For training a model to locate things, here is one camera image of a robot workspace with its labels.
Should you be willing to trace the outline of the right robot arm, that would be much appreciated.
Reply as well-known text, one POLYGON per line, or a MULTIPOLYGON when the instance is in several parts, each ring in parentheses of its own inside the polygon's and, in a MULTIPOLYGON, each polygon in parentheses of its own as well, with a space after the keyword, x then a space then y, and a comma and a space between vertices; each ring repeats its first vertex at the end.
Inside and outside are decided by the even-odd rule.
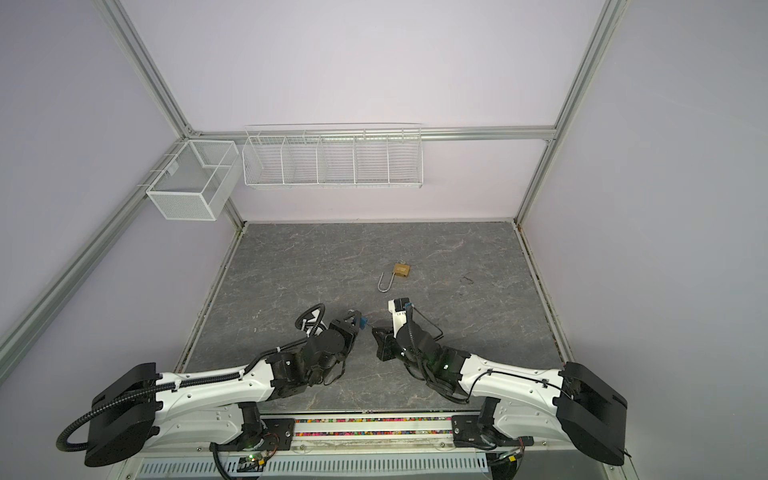
POLYGON ((379 360, 400 360, 455 404, 482 400, 479 446, 498 448, 523 437, 567 441, 603 464, 624 464, 628 402, 586 366, 537 370, 493 362, 440 344, 410 309, 394 312, 391 326, 372 334, 379 360))

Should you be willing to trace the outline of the brass padlock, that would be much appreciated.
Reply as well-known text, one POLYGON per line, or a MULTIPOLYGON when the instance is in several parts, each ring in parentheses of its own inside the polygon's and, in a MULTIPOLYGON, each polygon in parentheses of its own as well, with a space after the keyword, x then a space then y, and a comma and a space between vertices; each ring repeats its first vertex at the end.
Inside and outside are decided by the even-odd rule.
POLYGON ((380 293, 387 293, 393 286, 396 277, 407 278, 410 274, 411 266, 405 263, 395 263, 392 272, 389 276, 389 280, 385 282, 385 274, 382 273, 377 281, 377 291, 380 293))

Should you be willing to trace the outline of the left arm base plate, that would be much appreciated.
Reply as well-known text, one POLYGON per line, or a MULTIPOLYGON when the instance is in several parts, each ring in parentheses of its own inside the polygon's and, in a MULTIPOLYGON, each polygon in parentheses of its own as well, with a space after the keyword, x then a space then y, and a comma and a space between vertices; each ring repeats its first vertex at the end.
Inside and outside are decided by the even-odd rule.
POLYGON ((241 432, 231 441, 218 444, 219 452, 289 450, 294 436, 295 419, 267 418, 257 423, 243 423, 241 432))

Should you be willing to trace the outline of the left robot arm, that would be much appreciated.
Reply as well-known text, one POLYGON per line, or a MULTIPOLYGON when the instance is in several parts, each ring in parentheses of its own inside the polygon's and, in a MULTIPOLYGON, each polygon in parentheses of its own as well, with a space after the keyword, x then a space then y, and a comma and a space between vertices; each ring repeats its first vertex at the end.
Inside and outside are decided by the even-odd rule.
POLYGON ((268 431, 260 404, 334 382, 364 319, 357 310, 325 321, 324 304, 296 320, 301 339, 257 354, 248 364, 197 373, 160 373, 155 363, 134 366, 97 394, 90 410, 65 427, 55 445, 84 452, 88 467, 112 465, 152 447, 207 443, 247 450, 268 431))

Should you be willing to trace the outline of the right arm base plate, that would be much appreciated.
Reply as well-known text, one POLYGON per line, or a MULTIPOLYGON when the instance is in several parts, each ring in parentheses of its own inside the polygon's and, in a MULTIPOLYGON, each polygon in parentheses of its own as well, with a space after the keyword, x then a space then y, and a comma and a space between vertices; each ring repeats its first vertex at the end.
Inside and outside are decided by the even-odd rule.
POLYGON ((452 415, 453 445, 457 448, 474 448, 490 451, 497 444, 486 434, 479 423, 478 415, 452 415))

